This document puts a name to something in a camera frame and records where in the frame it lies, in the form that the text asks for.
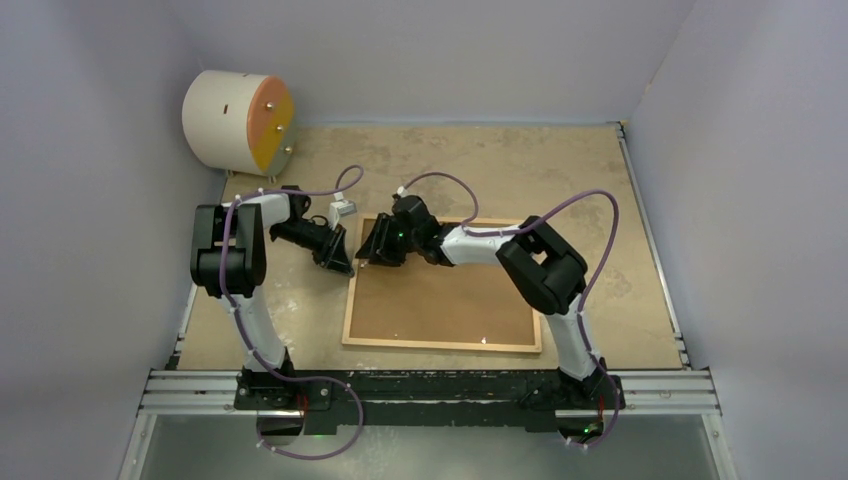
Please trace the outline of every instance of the particle board surface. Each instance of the particle board surface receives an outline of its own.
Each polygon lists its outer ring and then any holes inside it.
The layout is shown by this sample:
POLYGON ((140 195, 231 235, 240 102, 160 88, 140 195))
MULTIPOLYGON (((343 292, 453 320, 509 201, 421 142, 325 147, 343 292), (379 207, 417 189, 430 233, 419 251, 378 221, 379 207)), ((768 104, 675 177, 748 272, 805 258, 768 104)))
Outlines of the particle board surface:
MULTIPOLYGON (((668 310, 642 226, 624 158, 613 127, 315 127, 304 128, 291 162, 277 185, 330 187, 351 163, 367 172, 346 197, 359 211, 391 207, 391 194, 405 180, 430 170, 450 172, 477 193, 481 217, 540 215, 590 188, 612 192, 621 208, 618 238, 587 309, 595 342, 611 368, 680 368, 668 310)), ((238 174, 224 199, 268 187, 265 178, 238 174)), ((465 191, 429 178, 416 184, 439 216, 467 216, 465 191)), ((314 198, 311 213, 326 214, 328 198, 314 198)), ((611 210, 603 198, 566 209, 550 224, 597 265, 609 232, 611 210)), ((342 220, 353 253, 356 219, 342 220)), ((552 368, 556 352, 545 321, 542 352, 526 354, 406 351, 343 346, 342 327, 349 279, 317 268, 308 251, 271 242, 266 235, 268 307, 275 328, 297 368, 552 368)), ((242 353, 223 309, 198 292, 189 320, 180 369, 237 369, 242 353)))
MULTIPOLYGON (((359 248, 376 215, 363 214, 359 248)), ((460 222, 442 217, 442 222, 460 222)), ((476 227, 521 220, 480 219, 476 227)), ((500 265, 435 266, 417 254, 401 267, 354 261, 342 335, 345 345, 539 353, 539 313, 527 305, 500 265)))

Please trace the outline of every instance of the wooden frame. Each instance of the wooden frame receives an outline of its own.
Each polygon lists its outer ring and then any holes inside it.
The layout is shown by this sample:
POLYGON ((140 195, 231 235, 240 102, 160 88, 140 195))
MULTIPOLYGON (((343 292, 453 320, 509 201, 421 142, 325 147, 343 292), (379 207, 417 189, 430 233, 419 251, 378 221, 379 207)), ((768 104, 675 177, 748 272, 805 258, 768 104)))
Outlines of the wooden frame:
MULTIPOLYGON (((356 236, 354 237, 354 250, 359 248, 362 243, 362 236, 367 220, 375 220, 376 214, 360 214, 357 223, 356 236)), ((461 222, 464 218, 460 217, 440 217, 443 222, 461 222)), ((477 219, 471 222, 472 225, 517 225, 522 220, 499 219, 499 218, 484 218, 477 219)), ((533 343, 526 345, 519 344, 504 344, 504 343, 474 343, 474 342, 446 342, 446 341, 423 341, 423 340, 393 340, 384 338, 364 338, 352 337, 350 335, 353 321, 353 306, 356 295, 356 282, 359 278, 359 262, 353 262, 354 276, 350 279, 348 287, 347 304, 345 307, 344 327, 342 330, 343 345, 359 345, 370 347, 400 347, 400 348, 418 348, 418 349, 439 349, 439 350, 470 350, 470 351, 487 351, 487 352, 507 352, 507 353, 540 353, 542 351, 542 332, 541 332, 541 317, 542 314, 536 310, 530 309, 531 324, 533 328, 533 343)))

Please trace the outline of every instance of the white robotic arm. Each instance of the white robotic arm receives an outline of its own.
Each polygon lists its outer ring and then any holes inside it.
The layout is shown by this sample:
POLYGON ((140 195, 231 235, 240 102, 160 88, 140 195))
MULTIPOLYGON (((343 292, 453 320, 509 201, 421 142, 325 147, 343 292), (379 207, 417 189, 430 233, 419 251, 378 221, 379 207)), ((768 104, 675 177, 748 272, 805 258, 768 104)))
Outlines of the white robotic arm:
MULTIPOLYGON (((506 228, 455 227, 445 235, 441 246, 442 252, 453 265, 457 266, 467 264, 500 265, 496 253, 504 244, 511 241, 514 235, 475 237, 469 235, 469 232, 485 233, 518 229, 519 225, 506 228)), ((568 305, 567 313, 545 315, 554 344, 556 344, 559 368, 568 376, 577 380, 588 377, 595 370, 595 363, 583 345, 577 323, 577 305, 580 303, 580 296, 578 294, 574 297, 571 304, 568 305)), ((592 333, 589 329, 586 312, 583 312, 582 317, 586 334, 591 340, 592 333)), ((595 357, 601 355, 597 349, 593 349, 592 354, 595 357)))
MULTIPOLYGON (((287 190, 297 191, 295 187, 287 190)), ((272 193, 254 196, 237 204, 233 218, 233 231, 223 232, 224 216, 230 203, 223 205, 201 205, 195 212, 195 234, 193 239, 191 274, 198 285, 206 288, 209 295, 233 318, 238 309, 241 323, 253 348, 274 368, 280 368, 287 358, 286 348, 274 330, 265 301, 262 282, 265 278, 266 259, 264 230, 270 230, 271 239, 282 238, 312 251, 313 261, 320 267, 353 275, 353 268, 344 251, 345 229, 338 219, 355 211, 353 202, 337 200, 330 207, 334 218, 331 225, 326 217, 304 218, 311 199, 303 194, 272 193), (218 271, 220 269, 220 243, 230 244, 227 255, 227 289, 236 304, 221 291, 218 271)), ((244 347, 244 365, 248 370, 263 372, 265 368, 244 347)))
MULTIPOLYGON (((417 196, 396 196, 392 215, 380 214, 374 229, 357 252, 369 263, 397 267, 407 252, 422 255, 443 266, 489 264, 504 267, 531 307, 542 312, 556 344, 559 368, 569 377, 583 380, 597 368, 584 345, 577 306, 586 286, 586 262, 547 223, 516 235, 535 220, 506 228, 476 228, 440 224, 417 196), (536 255, 546 254, 540 263, 536 255)), ((591 342, 586 314, 580 312, 591 342)))

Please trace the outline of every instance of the robotic arm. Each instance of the robotic arm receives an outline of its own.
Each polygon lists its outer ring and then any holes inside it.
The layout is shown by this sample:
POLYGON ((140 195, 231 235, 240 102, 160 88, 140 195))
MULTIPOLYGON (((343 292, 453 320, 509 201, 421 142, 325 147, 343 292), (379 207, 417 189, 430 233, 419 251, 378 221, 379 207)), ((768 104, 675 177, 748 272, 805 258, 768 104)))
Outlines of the robotic arm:
MULTIPOLYGON (((310 195, 333 195, 350 185, 310 195)), ((587 352, 589 332, 581 329, 580 322, 586 314, 578 311, 587 288, 587 265, 582 256, 539 217, 528 217, 507 229, 439 223, 420 197, 404 193, 401 189, 395 196, 391 214, 378 216, 356 257, 389 267, 403 265, 412 252, 433 265, 500 264, 527 303, 545 315, 559 368, 295 370, 274 330, 262 290, 266 272, 263 231, 268 227, 273 240, 283 238, 309 249, 320 267, 351 275, 353 269, 344 253, 345 230, 338 225, 338 218, 353 213, 355 207, 337 197, 329 221, 321 216, 305 218, 311 202, 297 187, 270 195, 260 191, 235 206, 202 205, 195 213, 190 270, 192 280, 218 299, 241 335, 245 362, 237 376, 233 407, 296 411, 303 399, 308 402, 310 418, 303 424, 305 434, 333 434, 338 425, 350 425, 351 414, 358 411, 353 437, 332 453, 309 457, 275 449, 263 440, 261 425, 257 426, 259 445, 295 458, 328 458, 353 444, 366 415, 373 425, 506 425, 523 426, 530 432, 559 431, 568 439, 575 435, 583 438, 580 443, 584 447, 586 438, 605 436, 603 399, 614 399, 611 428, 624 398, 620 379, 606 373, 596 350, 587 352), (230 231, 225 232, 228 221, 230 231), (534 256, 541 254, 545 258, 539 263, 534 256), (596 409, 597 415, 558 413, 596 409)), ((580 195, 557 208, 582 198, 580 195)))
MULTIPOLYGON (((300 190, 297 186, 283 187, 300 190)), ((194 217, 194 236, 191 258, 191 278, 232 315, 232 306, 224 298, 218 272, 221 262, 220 245, 229 241, 227 254, 227 290, 238 305, 245 331, 256 350, 274 368, 281 368, 288 353, 274 331, 274 323, 265 302, 262 282, 265 280, 266 259, 263 230, 268 228, 271 240, 282 238, 312 251, 316 265, 353 276, 353 267, 344 251, 345 228, 330 226, 325 217, 304 218, 312 204, 308 195, 273 194, 245 200, 234 213, 231 232, 224 232, 224 217, 230 204, 201 205, 194 217)), ((338 209, 331 206, 330 214, 338 209)), ((347 213, 355 212, 355 207, 347 213)), ((245 368, 264 372, 254 356, 245 348, 245 368)))
MULTIPOLYGON (((505 229, 439 223, 420 197, 395 197, 392 215, 378 215, 356 258, 397 267, 404 263, 407 253, 416 252, 433 265, 500 264, 524 300, 545 315, 560 370, 575 380, 593 374, 596 365, 583 345, 577 319, 588 267, 547 222, 521 234, 509 232, 518 231, 539 217, 528 217, 522 224, 505 229), (545 258, 538 263, 534 255, 540 254, 545 254, 545 258)), ((591 353, 599 356, 597 350, 591 353)))

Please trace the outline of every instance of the cable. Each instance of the cable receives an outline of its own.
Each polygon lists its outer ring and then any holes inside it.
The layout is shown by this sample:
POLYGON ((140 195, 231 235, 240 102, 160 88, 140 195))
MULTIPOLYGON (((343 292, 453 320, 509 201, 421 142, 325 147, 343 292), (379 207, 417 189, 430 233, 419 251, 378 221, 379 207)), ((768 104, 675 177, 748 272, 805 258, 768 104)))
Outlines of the cable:
POLYGON ((601 190, 601 189, 586 190, 585 192, 578 193, 577 195, 574 195, 573 197, 571 197, 571 198, 565 200, 564 202, 560 203, 559 205, 557 205, 556 207, 551 209, 550 212, 542 215, 541 217, 539 217, 538 219, 531 222, 529 225, 527 225, 525 227, 512 229, 512 230, 490 230, 490 231, 486 231, 486 232, 476 232, 476 231, 473 231, 473 230, 469 230, 465 227, 469 223, 471 223, 475 218, 477 218, 477 214, 480 210, 479 204, 477 203, 477 195, 474 194, 474 191, 471 190, 471 187, 469 187, 465 182, 463 182, 459 178, 457 178, 457 177, 455 177, 455 176, 453 176, 449 173, 444 173, 444 172, 427 172, 427 173, 422 173, 421 175, 418 175, 417 177, 413 178, 412 180, 407 182, 403 186, 403 188, 407 189, 410 186, 412 186, 413 183, 417 182, 418 180, 421 180, 422 178, 426 178, 426 177, 431 177, 431 176, 439 176, 439 177, 449 178, 449 179, 453 180, 454 182, 460 184, 462 186, 462 188, 464 188, 465 191, 468 192, 468 194, 471 196, 471 200, 474 202, 474 212, 471 214, 470 217, 466 218, 465 220, 463 220, 459 224, 460 228, 462 228, 463 231, 466 234, 468 234, 468 236, 470 236, 470 237, 500 237, 500 236, 504 236, 504 235, 521 235, 521 234, 530 232, 530 231, 534 230, 536 227, 538 227, 539 225, 541 225, 542 223, 548 221, 551 217, 553 217, 554 215, 559 213, 564 208, 569 207, 569 206, 573 205, 575 202, 582 200, 586 197, 590 197, 592 195, 602 195, 610 201, 610 204, 612 204, 612 227, 610 228, 610 234, 609 234, 609 238, 607 240, 606 248, 604 248, 604 253, 603 253, 603 255, 601 255, 601 260, 598 262, 598 267, 595 269, 595 273, 592 274, 591 279, 589 279, 589 283, 586 284, 586 288, 583 290, 583 295, 580 297, 580 301, 577 302, 577 327, 580 330, 580 337, 583 340, 583 346, 586 347, 586 353, 589 354, 589 358, 592 359, 592 362, 595 364, 595 367, 597 367, 601 371, 604 378, 606 378, 606 380, 612 386, 612 391, 614 393, 614 395, 613 395, 614 410, 613 410, 613 413, 612 413, 612 418, 610 419, 609 427, 604 428, 604 432, 594 442, 592 442, 590 444, 581 443, 581 445, 583 445, 584 448, 597 446, 604 439, 606 439, 606 437, 609 435, 609 433, 615 427, 615 423, 618 421, 618 414, 619 414, 619 411, 621 409, 621 403, 619 402, 619 398, 618 398, 619 397, 619 391, 618 391, 618 386, 615 384, 615 380, 613 380, 612 376, 607 372, 607 369, 604 368, 603 365, 601 365, 601 362, 600 362, 600 360, 598 360, 598 357, 596 357, 592 353, 592 343, 589 341, 589 335, 586 333, 586 326, 583 323, 583 309, 586 306, 586 300, 589 298, 589 294, 592 292, 592 288, 594 288, 595 283, 598 281, 598 277, 601 275, 601 272, 603 271, 604 266, 607 263, 607 259, 609 259, 610 251, 612 251, 612 246, 613 246, 613 243, 615 243, 615 237, 616 237, 616 234, 618 233, 618 222, 619 222, 620 212, 619 212, 619 208, 618 208, 618 202, 616 201, 615 197, 611 193, 607 192, 606 190, 601 190))
MULTIPOLYGON (((344 174, 344 173, 346 173, 346 172, 348 172, 348 171, 350 171, 351 169, 354 169, 354 168, 359 169, 359 175, 349 184, 345 185, 344 187, 336 187, 334 190, 326 190, 326 191, 318 191, 318 192, 302 192, 302 191, 299 191, 299 190, 274 189, 274 190, 266 190, 266 191, 260 190, 256 193, 245 195, 244 197, 236 196, 236 199, 233 202, 230 203, 230 207, 227 209, 227 216, 224 219, 225 235, 229 235, 230 228, 232 227, 232 224, 233 224, 233 214, 235 213, 236 206, 238 204, 240 204, 241 202, 243 202, 245 200, 250 200, 251 198, 256 198, 256 197, 259 197, 259 196, 262 196, 262 195, 287 194, 287 195, 316 195, 316 196, 320 196, 320 195, 332 195, 334 193, 343 192, 343 191, 349 189, 350 187, 356 185, 359 182, 359 180, 362 179, 362 175, 365 173, 365 169, 362 168, 361 165, 351 165, 351 166, 347 167, 342 172, 342 174, 344 174)), ((344 445, 342 445, 341 447, 339 447, 338 449, 336 449, 336 450, 334 450, 330 453, 325 453, 325 454, 322 454, 322 455, 302 455, 302 454, 299 454, 299 453, 294 453, 294 452, 282 450, 282 449, 279 449, 275 446, 269 445, 268 442, 266 442, 265 439, 262 438, 261 433, 257 429, 257 434, 259 435, 259 445, 262 446, 262 447, 265 447, 266 449, 270 450, 273 453, 277 453, 277 454, 280 454, 280 455, 283 455, 283 456, 286 456, 286 457, 290 457, 290 458, 295 458, 295 459, 298 459, 298 460, 324 460, 326 458, 334 457, 334 456, 336 456, 340 453, 343 453, 344 451, 349 449, 356 442, 356 440, 359 438, 359 436, 362 434, 362 429, 363 429, 364 423, 365 423, 365 411, 362 408, 362 400, 359 399, 359 396, 356 394, 356 392, 353 391, 353 389, 350 388, 350 386, 348 384, 342 382, 341 380, 335 379, 333 377, 323 377, 323 376, 301 377, 301 378, 287 377, 287 376, 277 372, 274 369, 273 365, 271 365, 264 358, 262 358, 262 355, 259 352, 256 351, 256 346, 253 344, 253 342, 250 340, 250 338, 247 335, 247 330, 245 330, 245 328, 244 328, 244 322, 241 318, 241 313, 239 312, 239 309, 238 309, 238 303, 236 303, 233 296, 230 295, 229 290, 227 290, 226 264, 227 264, 227 253, 228 253, 228 251, 229 251, 229 242, 227 242, 227 241, 222 242, 221 243, 221 263, 218 267, 218 283, 221 286, 221 293, 224 295, 224 297, 230 303, 230 307, 232 308, 233 318, 235 318, 235 321, 236 321, 236 328, 238 329, 239 335, 241 335, 242 341, 244 342, 245 347, 247 347, 248 352, 250 352, 253 355, 253 358, 255 358, 256 361, 260 365, 262 365, 262 368, 267 370, 268 373, 271 374, 271 376, 273 376, 274 378, 281 380, 283 382, 305 383, 305 382, 316 382, 316 381, 318 381, 318 382, 335 383, 335 384, 341 386, 342 388, 344 388, 344 390, 347 393, 350 394, 351 397, 353 397, 353 400, 356 403, 356 409, 359 412, 359 421, 357 423, 356 431, 354 431, 353 436, 351 436, 350 440, 348 440, 347 443, 345 443, 344 445)))
POLYGON ((427 178, 427 177, 444 177, 444 178, 451 179, 451 180, 453 180, 454 182, 458 183, 458 184, 459 184, 459 186, 461 186, 462 188, 464 188, 464 189, 465 189, 465 191, 466 191, 466 192, 468 192, 468 195, 470 195, 470 196, 471 196, 471 201, 472 201, 472 202, 474 202, 474 213, 472 213, 470 217, 468 217, 468 218, 466 218, 465 220, 463 220, 463 221, 462 221, 461 225, 462 225, 463 227, 464 227, 465 225, 467 225, 468 223, 472 222, 475 218, 477 218, 477 213, 478 213, 478 212, 480 212, 480 204, 477 202, 477 195, 475 195, 475 194, 474 194, 474 191, 473 191, 473 190, 471 190, 471 187, 469 187, 467 183, 463 182, 462 180, 460 180, 460 179, 459 179, 459 178, 457 178, 457 177, 454 177, 454 176, 453 176, 453 175, 451 175, 450 173, 445 173, 445 172, 427 172, 427 173, 422 173, 421 175, 418 175, 417 177, 413 178, 412 180, 410 180, 410 181, 406 182, 406 183, 403 185, 403 188, 404 188, 404 189, 408 189, 409 187, 411 187, 411 186, 412 186, 412 184, 413 184, 413 183, 415 183, 415 182, 417 182, 417 181, 419 181, 419 180, 421 180, 421 179, 427 178))
POLYGON ((311 223, 315 223, 316 225, 318 225, 318 224, 315 222, 315 219, 316 219, 316 218, 320 218, 321 220, 324 220, 324 223, 322 223, 322 224, 321 224, 321 226, 322 226, 322 227, 327 226, 327 225, 329 225, 329 224, 330 224, 330 221, 329 221, 329 220, 327 220, 327 217, 325 217, 324 215, 312 215, 311 217, 309 217, 309 221, 310 221, 311 223))
POLYGON ((362 178, 362 175, 365 174, 365 169, 362 168, 362 165, 354 164, 354 165, 348 165, 347 167, 345 167, 344 170, 342 170, 342 173, 339 174, 339 178, 336 179, 336 188, 339 188, 339 185, 342 184, 342 179, 344 178, 345 174, 347 174, 347 172, 353 170, 354 168, 359 169, 359 176, 356 177, 356 180, 354 180, 350 184, 350 186, 348 186, 347 188, 350 188, 350 187, 356 185, 356 182, 358 182, 359 179, 362 178))

